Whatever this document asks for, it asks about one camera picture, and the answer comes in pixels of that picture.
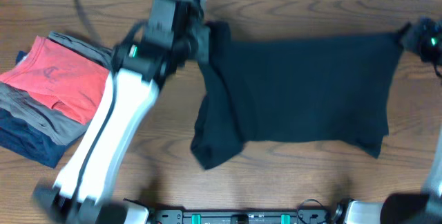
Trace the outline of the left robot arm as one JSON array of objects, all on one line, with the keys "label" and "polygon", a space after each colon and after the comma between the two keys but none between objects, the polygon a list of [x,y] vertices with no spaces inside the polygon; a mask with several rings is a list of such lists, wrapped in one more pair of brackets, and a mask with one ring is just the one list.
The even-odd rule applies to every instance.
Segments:
[{"label": "left robot arm", "polygon": [[120,165],[138,126],[169,75],[192,59],[209,60],[206,0],[153,0],[150,16],[114,46],[97,112],[52,187],[33,197],[56,223],[146,223],[147,207],[114,201]]}]

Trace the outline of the black t-shirt with logo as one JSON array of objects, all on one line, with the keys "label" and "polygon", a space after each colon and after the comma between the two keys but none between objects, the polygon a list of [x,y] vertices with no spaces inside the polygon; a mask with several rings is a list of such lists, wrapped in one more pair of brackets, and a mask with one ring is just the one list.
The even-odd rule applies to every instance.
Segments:
[{"label": "black t-shirt with logo", "polygon": [[389,133],[387,99],[403,49],[399,32],[234,41],[211,22],[206,95],[191,151],[205,169],[248,141],[341,140],[372,157]]}]

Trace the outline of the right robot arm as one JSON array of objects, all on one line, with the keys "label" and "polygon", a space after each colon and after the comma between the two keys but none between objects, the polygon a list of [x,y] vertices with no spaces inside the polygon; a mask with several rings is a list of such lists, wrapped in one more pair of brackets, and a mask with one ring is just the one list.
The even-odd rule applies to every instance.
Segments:
[{"label": "right robot arm", "polygon": [[[408,26],[401,37],[405,51],[414,53],[423,63],[432,65],[438,83],[441,83],[441,22],[428,18]],[[386,158],[419,165],[415,155],[422,155],[424,164],[431,166],[427,177],[415,171],[408,172],[413,180],[422,180],[419,193],[393,193],[383,203],[381,223],[440,223],[441,222],[441,139],[431,141],[427,136],[417,137],[408,129],[441,127],[441,85],[428,86],[412,82],[404,87],[411,100],[399,100],[396,107],[409,111],[398,120],[395,134],[398,139],[387,145]]]}]

